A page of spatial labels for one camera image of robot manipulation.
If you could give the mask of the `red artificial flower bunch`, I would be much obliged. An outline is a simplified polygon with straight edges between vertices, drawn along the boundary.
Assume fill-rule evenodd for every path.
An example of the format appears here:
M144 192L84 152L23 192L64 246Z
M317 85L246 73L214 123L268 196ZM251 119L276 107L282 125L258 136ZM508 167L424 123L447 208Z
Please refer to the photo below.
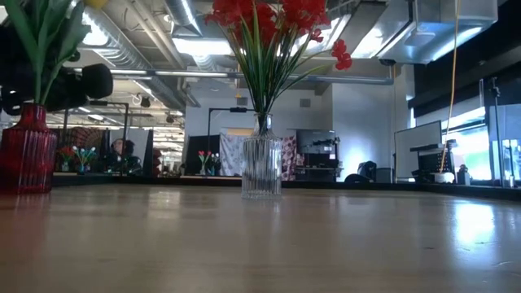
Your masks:
M338 40L335 41L332 49L330 50L331 56L336 58L335 68L339 71L347 71L352 66L352 57L347 52L347 46L345 44L345 41ZM290 89L293 85L296 85L297 83L301 82L302 80L308 78L311 75L314 75L318 71L321 71L322 69L326 68L326 65L311 68L308 71L300 74L297 76L294 80L286 81L284 85L280 85L275 92L274 96L271 98L271 101L269 102L269 105L266 108L266 113L269 113L274 105L274 102L278 99L278 97L285 92L286 90Z
M321 25L330 23L326 0L282 0L274 10L266 3L255 6L255 41L258 50L258 120L267 118L274 101L287 90L287 78L302 63L311 43L323 41Z
M256 119L261 124L268 116L269 58L266 56L276 36L276 13L266 3L257 0L215 0L212 12L204 23L217 24L239 63L247 83Z

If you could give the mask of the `yellow artificial tulip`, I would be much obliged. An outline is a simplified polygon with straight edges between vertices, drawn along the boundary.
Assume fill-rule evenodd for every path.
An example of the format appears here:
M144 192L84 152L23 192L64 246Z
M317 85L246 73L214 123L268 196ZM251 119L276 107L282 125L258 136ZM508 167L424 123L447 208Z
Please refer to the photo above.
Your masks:
M33 0L33 28L37 44L34 102L42 101L42 74L51 43L55 40L66 17L69 0Z
M49 96L51 86L59 75L59 70L66 62L73 62L78 46L85 40L85 37L91 33L91 27L84 20L85 8L94 7L88 3L89 0L66 0L67 9L71 8L70 14L61 21L59 30L53 45L55 46L55 54L52 59L49 80L47 82L44 93L42 94L42 103Z

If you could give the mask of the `pink tulips in vase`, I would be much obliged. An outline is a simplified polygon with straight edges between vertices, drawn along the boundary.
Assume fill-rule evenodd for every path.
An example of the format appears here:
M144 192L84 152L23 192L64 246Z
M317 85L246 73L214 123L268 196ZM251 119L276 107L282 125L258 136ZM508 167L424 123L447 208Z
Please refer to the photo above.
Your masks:
M198 157L201 162L201 169L199 171L199 174L202 176L205 176L207 174L207 162L212 157L211 151L198 151Z

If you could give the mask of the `red flowers in vase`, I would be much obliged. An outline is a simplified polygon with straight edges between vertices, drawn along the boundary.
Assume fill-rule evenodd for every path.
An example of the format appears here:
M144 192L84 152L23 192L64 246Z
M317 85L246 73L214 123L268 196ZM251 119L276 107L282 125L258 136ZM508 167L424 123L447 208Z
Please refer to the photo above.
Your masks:
M67 173L70 171L70 163L74 159L75 152L71 146L63 146L59 149L59 156L61 157L60 171Z

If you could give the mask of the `red ribbed glass vase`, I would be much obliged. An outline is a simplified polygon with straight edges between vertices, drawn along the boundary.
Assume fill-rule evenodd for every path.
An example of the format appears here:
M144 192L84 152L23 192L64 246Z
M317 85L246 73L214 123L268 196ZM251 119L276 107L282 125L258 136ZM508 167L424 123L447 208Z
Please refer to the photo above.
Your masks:
M46 109L24 104L19 121L2 131L0 195L49 193L57 143L57 134L46 124Z

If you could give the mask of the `patterned curtain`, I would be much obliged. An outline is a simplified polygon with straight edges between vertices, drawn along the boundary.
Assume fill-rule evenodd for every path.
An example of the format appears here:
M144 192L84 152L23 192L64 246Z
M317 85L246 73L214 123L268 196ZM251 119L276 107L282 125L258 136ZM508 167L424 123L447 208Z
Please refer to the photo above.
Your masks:
M221 175L240 176L242 171L243 141L249 137L253 129L223 128L220 132ZM297 152L295 135L282 140L282 179L296 180L296 167L304 164L304 157Z

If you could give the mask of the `black monitor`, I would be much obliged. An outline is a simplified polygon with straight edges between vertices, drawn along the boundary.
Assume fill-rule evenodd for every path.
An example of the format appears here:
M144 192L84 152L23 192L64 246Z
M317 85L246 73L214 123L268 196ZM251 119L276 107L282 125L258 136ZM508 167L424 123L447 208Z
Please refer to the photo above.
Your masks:
M296 130L296 150L300 154L331 154L335 152L333 130Z

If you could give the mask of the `black partition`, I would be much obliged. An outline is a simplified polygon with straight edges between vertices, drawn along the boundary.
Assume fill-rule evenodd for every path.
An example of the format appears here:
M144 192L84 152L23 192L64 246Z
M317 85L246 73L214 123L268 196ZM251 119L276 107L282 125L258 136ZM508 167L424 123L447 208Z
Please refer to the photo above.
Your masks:
M207 162L206 176L218 176L221 174L220 136L211 135L212 157ZM198 151L207 150L207 136L190 136L186 146L186 157L184 159L186 175L200 175L201 162Z

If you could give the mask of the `black chair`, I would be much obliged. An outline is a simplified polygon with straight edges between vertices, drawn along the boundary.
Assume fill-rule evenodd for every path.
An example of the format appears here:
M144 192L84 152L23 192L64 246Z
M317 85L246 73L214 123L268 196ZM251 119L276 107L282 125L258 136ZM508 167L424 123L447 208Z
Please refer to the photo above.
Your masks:
M376 181L377 164L366 161L358 165L356 173L349 174L344 179L345 183L372 183Z

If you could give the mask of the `grey ceiling pipe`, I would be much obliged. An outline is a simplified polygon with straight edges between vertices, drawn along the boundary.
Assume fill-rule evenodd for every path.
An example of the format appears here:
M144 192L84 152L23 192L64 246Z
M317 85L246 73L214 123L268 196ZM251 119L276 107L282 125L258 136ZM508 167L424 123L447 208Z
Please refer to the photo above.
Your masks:
M113 76L124 77L196 77L215 79L243 79L242 72L203 72L203 71L176 71L176 70L135 70L135 69L110 69ZM290 75L289 81L327 82L342 84L365 84L365 85L392 85L391 77L350 77L350 76L324 76L307 75L301 77Z

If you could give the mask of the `ceiling light panel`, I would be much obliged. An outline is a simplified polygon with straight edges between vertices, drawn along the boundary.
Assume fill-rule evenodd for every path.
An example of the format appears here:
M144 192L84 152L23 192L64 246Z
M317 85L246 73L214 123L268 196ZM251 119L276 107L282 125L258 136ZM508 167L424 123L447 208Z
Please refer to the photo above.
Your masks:
M180 53L188 55L232 55L233 51L225 40L173 38L173 44Z

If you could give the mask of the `whiteboard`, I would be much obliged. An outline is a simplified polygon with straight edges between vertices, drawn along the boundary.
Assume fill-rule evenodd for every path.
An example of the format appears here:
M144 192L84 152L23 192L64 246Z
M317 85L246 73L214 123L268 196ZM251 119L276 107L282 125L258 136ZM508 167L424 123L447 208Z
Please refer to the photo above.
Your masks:
M413 177L416 170L427 170L429 173L440 171L439 160L427 163L426 166L418 159L427 155L441 153L442 133L441 121L427 123L411 129L394 133L395 143L395 177L396 181L407 181Z

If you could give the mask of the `black equipment desk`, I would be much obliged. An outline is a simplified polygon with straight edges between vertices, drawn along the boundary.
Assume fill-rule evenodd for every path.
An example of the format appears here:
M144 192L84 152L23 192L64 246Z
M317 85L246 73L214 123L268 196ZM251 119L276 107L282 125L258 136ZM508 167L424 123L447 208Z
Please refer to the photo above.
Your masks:
M417 155L418 168L412 172L418 184L453 184L457 181L452 149L455 139L446 143L416 146L410 149Z

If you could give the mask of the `large silver air unit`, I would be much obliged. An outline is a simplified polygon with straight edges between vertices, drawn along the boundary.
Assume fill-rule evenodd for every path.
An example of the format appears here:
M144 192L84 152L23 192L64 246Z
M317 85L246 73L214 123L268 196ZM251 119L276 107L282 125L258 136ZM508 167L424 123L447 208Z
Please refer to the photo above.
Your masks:
M497 0L387 0L352 57L428 64L497 20Z

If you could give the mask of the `metal stand pole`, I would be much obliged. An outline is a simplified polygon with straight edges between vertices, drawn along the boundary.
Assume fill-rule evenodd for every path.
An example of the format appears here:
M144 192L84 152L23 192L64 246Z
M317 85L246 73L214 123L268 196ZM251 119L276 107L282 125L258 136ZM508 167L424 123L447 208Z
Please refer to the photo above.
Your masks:
M494 101L493 110L494 110L494 121L495 121L497 150L498 150L497 161L498 161L499 171L500 171L499 186L503 187L504 186L504 165L503 165L503 153L502 153L502 140L501 140L501 133L500 133L500 128L499 128L499 121L498 121L499 115L498 115L498 109L497 109L498 98L501 96L501 92L500 92L499 87L497 86L497 77L492 77L490 79L490 84L491 84L490 91L491 91L491 94L493 96L493 101Z

